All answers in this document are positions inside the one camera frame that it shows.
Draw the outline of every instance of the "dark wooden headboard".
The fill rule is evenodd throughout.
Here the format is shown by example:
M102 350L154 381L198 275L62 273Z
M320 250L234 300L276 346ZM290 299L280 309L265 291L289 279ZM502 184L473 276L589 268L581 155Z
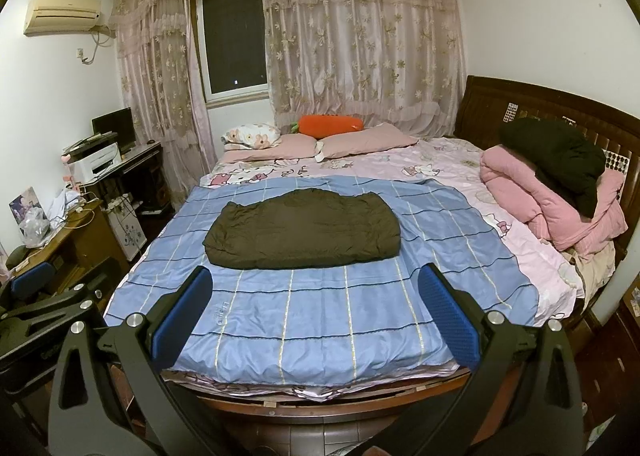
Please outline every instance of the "dark wooden headboard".
M614 240L616 258L623 258L640 217L640 120L606 104L551 88L469 76L454 134L487 149L500 143L501 122L523 116L564 118L605 150L608 167L626 172L620 206L629 228Z

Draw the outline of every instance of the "window frame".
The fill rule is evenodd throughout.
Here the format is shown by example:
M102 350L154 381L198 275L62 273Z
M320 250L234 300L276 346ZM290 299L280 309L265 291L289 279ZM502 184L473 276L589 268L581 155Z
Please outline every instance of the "window frame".
M196 0L196 20L198 23L198 50L200 51L200 72L202 74L202 87L208 108L226 106L229 103L247 102L248 100L263 99L269 96L269 84L256 84L235 90L227 90L219 93L211 92L209 79L209 61L207 58L207 45L204 33L204 10L202 0Z

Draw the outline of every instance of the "wall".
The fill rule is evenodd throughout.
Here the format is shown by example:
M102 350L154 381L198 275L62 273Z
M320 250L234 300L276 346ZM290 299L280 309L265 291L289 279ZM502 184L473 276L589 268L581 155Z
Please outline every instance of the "wall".
M222 158L225 153L220 137L229 129L242 124L273 124L274 118L271 101L268 98L211 108L209 123L213 136L213 147L218 159Z
M0 242L9 252L21 243L9 201L32 186L47 209L63 187L63 148L92 133L92 118L123 107L113 42L83 65L76 49L91 57L89 34L23 35L29 1L0 12ZM112 0L101 1L103 23Z
M467 71L576 93L640 117L640 25L625 0L461 0ZM593 308L640 270L640 232Z

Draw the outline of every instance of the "wooden bed frame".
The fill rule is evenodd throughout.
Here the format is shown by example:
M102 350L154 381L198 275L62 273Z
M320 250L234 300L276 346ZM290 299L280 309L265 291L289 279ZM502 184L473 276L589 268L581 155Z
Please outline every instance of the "wooden bed frame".
M487 149L498 144L498 127L503 121L522 116L564 118L606 150L607 166L626 173L620 205L629 229L614 242L616 261L624 258L640 216L640 120L600 102L550 88L469 76L454 136ZM571 331L580 317L579 312L574 313L565 328ZM203 394L201 398L212 409L242 422L352 422L397 413L428 396L457 389L467 378L468 371L462 369L448 378L403 380L320 404L284 395L227 399Z

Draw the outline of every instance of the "white floral pillow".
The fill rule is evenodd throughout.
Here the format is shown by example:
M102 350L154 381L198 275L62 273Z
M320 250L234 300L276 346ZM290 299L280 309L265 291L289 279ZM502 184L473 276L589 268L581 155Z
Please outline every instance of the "white floral pillow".
M266 149L280 143L280 130L269 124L245 124L229 129L222 142L225 150Z

